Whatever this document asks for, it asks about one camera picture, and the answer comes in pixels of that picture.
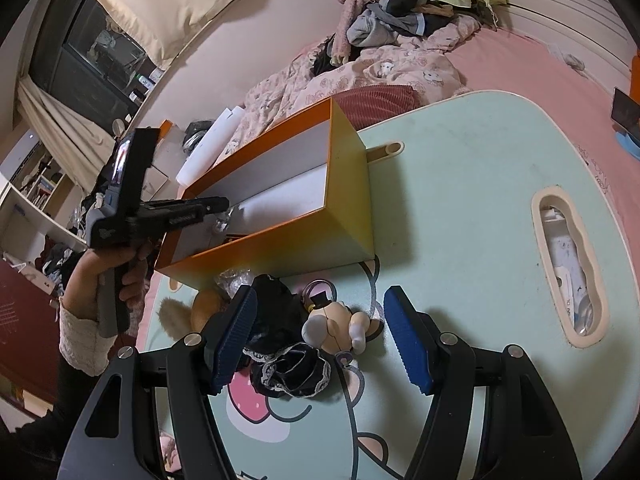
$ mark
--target pillow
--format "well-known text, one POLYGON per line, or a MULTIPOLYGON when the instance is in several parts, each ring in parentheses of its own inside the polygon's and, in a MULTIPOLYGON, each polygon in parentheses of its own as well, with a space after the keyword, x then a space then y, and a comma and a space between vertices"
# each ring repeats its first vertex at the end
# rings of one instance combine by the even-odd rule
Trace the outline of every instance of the pillow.
POLYGON ((410 86, 402 85, 352 88, 333 98, 356 131, 421 106, 418 93, 410 86))

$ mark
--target mint green table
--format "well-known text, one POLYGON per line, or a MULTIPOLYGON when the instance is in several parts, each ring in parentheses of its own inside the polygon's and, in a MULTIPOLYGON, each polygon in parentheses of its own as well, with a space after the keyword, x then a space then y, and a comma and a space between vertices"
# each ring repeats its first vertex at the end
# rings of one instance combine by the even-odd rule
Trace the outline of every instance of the mint green table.
MULTIPOLYGON (((384 292, 402 285, 416 308, 470 345, 521 345, 561 412, 586 480, 622 442, 638 412, 640 308, 622 237, 582 159, 535 104, 497 91, 474 92, 361 132, 367 147, 401 140, 404 152, 369 167, 377 258, 287 278, 292 290, 331 280, 346 304, 383 318, 384 292), (602 271, 610 309, 604 338, 569 345, 541 265, 531 221, 535 192, 561 186, 582 216, 602 271)), ((163 278, 154 308, 186 286, 163 278)), ((146 349, 172 344, 152 316, 146 349)), ((387 329, 347 369, 334 369, 318 397, 266 399, 236 374, 211 398, 240 478, 378 480, 401 478, 430 399, 404 372, 387 329)), ((166 393, 161 427, 171 431, 166 393)), ((476 388, 460 479, 478 453, 484 390, 476 388)))

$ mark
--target blue gripper pad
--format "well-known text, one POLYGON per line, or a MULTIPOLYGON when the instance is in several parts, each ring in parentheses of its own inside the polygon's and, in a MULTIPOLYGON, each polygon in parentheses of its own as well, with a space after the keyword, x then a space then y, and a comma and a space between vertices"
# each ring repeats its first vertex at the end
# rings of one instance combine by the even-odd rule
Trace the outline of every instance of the blue gripper pad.
POLYGON ((433 385, 433 379, 429 373, 429 354, 420 341, 414 324, 419 323, 419 326, 424 326, 402 289, 399 288, 405 301, 398 297, 395 288, 399 287, 391 287, 385 293, 385 322, 391 330, 409 380, 418 386, 423 394, 429 395, 433 385))
POLYGON ((257 314, 258 298, 251 288, 238 307, 218 349, 216 373, 211 378, 213 395, 220 393, 231 382, 257 314))

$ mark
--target pink bed sheet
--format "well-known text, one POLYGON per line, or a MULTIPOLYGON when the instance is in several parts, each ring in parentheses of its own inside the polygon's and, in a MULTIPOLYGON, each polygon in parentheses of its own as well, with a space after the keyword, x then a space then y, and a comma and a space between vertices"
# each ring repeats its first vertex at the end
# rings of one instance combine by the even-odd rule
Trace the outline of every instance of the pink bed sheet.
POLYGON ((484 28, 446 56, 470 89, 526 97, 564 131, 614 210, 640 281, 640 162, 616 141, 612 96, 549 54, 544 44, 504 30, 484 28))

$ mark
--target metal screw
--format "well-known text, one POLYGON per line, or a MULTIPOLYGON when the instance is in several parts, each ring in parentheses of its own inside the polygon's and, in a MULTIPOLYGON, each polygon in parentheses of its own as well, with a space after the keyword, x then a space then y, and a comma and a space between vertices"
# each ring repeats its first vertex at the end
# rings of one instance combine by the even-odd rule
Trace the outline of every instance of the metal screw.
POLYGON ((509 352, 511 357, 515 357, 516 359, 519 359, 524 355, 524 350, 518 345, 510 345, 509 348, 507 348, 507 352, 509 352))
POLYGON ((130 346, 123 346, 120 350, 118 350, 118 357, 120 359, 126 359, 133 355, 133 348, 130 346))
POLYGON ((202 341, 202 337, 200 336, 200 334, 187 334, 184 337, 184 344, 187 346, 196 346, 199 345, 200 342, 202 341))
POLYGON ((451 332, 443 332, 440 334, 440 341, 443 345, 453 346, 458 342, 458 336, 451 332))

